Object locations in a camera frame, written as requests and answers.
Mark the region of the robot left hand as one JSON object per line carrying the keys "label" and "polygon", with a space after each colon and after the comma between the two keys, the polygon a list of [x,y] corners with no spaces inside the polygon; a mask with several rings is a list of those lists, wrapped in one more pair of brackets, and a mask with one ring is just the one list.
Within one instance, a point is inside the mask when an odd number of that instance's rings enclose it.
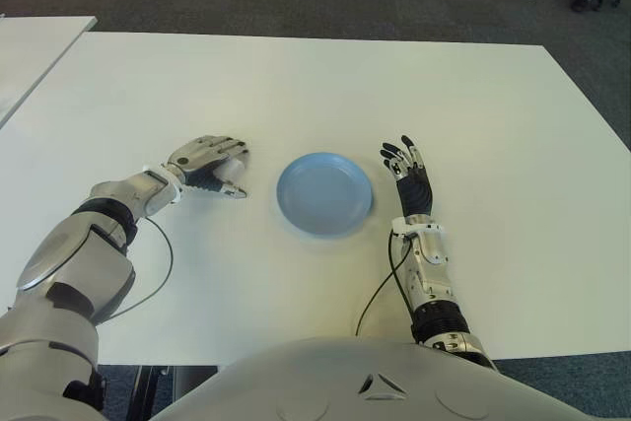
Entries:
{"label": "robot left hand", "polygon": [[247,197],[246,192],[228,179],[218,177],[216,172],[232,159],[247,153],[247,145],[242,140],[205,135],[175,150],[164,167],[183,185],[243,199]]}

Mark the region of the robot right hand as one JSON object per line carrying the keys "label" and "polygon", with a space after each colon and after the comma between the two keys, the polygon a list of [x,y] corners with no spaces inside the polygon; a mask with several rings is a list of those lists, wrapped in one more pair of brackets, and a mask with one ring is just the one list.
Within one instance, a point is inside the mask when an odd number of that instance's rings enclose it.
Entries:
{"label": "robot right hand", "polygon": [[432,212],[433,192],[418,147],[406,135],[401,136],[404,149],[384,142],[380,154],[395,179],[404,217]]}

